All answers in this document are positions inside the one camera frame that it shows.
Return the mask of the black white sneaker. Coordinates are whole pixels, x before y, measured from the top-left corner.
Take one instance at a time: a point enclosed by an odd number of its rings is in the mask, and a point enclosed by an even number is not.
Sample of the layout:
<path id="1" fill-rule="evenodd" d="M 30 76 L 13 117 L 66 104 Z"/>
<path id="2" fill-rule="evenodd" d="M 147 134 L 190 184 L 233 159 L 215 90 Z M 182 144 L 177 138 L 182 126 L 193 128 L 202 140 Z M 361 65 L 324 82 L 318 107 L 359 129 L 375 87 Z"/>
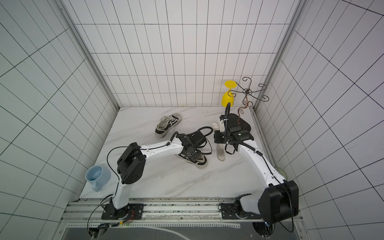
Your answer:
<path id="1" fill-rule="evenodd" d="M 188 164 L 192 164 L 199 169 L 204 169 L 208 165 L 207 158 L 201 154 L 195 154 L 192 157 L 186 157 L 182 154 L 178 154 L 178 157 L 185 160 Z"/>
<path id="2" fill-rule="evenodd" d="M 155 129 L 155 136 L 163 138 L 172 128 L 182 121 L 182 116 L 178 113 L 163 116 Z"/>

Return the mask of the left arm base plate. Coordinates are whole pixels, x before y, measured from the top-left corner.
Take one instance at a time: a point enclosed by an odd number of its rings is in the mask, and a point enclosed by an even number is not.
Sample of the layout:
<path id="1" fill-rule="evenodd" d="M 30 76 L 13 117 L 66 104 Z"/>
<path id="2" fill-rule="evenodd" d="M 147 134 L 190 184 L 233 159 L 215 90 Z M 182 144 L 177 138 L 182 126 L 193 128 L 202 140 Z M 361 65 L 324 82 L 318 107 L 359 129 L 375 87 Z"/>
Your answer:
<path id="1" fill-rule="evenodd" d="M 112 203 L 106 204 L 101 216 L 102 220 L 141 220 L 144 204 L 128 204 L 127 206 L 117 210 Z"/>

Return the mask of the white insole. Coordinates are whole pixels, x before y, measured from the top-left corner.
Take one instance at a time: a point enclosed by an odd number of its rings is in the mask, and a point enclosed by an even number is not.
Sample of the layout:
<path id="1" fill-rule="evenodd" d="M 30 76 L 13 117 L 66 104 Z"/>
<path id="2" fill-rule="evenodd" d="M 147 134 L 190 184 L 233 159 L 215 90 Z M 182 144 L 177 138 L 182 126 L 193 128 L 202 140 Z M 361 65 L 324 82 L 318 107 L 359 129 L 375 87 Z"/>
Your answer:
<path id="1" fill-rule="evenodd" d="M 220 130 L 219 126 L 216 123 L 212 123 L 211 127 L 213 128 L 214 131 Z M 226 159 L 225 150 L 222 144 L 216 144 L 216 153 L 219 161 L 222 161 L 222 162 L 225 161 Z"/>

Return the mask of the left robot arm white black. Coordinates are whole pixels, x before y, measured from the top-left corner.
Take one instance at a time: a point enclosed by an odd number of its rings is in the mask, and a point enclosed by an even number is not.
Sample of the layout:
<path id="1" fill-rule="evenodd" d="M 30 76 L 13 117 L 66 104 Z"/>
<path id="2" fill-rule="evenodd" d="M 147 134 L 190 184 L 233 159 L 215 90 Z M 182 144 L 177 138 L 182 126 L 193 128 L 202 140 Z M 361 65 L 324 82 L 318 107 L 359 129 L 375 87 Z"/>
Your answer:
<path id="1" fill-rule="evenodd" d="M 131 143 L 117 161 L 117 174 L 120 176 L 120 182 L 112 199 L 113 208 L 120 210 L 129 204 L 133 184 L 142 177 L 147 161 L 177 155 L 188 163 L 203 169 L 208 164 L 206 156 L 211 152 L 203 153 L 201 149 L 208 143 L 207 136 L 201 131 L 191 134 L 175 132 L 170 140 L 150 146 Z"/>

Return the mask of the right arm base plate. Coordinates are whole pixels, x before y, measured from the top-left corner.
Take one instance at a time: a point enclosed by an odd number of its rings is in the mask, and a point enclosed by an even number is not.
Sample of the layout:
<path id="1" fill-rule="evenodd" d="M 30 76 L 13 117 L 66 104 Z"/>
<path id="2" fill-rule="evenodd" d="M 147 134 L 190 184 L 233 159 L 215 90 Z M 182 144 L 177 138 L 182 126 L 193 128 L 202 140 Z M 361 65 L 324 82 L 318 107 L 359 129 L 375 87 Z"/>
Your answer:
<path id="1" fill-rule="evenodd" d="M 262 216 L 252 212 L 245 212 L 242 207 L 235 203 L 220 203 L 218 209 L 223 220 L 261 220 Z"/>

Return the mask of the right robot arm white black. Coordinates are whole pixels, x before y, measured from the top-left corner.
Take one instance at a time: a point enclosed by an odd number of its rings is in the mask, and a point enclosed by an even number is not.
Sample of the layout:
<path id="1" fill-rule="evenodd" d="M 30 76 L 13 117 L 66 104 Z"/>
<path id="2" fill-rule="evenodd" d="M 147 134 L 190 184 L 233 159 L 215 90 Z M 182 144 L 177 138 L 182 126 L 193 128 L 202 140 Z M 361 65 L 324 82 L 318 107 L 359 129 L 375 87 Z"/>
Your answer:
<path id="1" fill-rule="evenodd" d="M 213 125 L 217 157 L 224 161 L 227 155 L 239 153 L 249 161 L 258 179 L 257 189 L 253 193 L 235 198 L 233 210 L 228 216 L 239 219 L 257 217 L 272 225 L 283 220 L 292 220 L 299 213 L 299 187 L 294 181 L 287 181 L 267 161 L 260 151 L 251 127 L 235 114 L 224 114 L 219 124 Z M 227 147 L 233 147 L 230 153 Z"/>

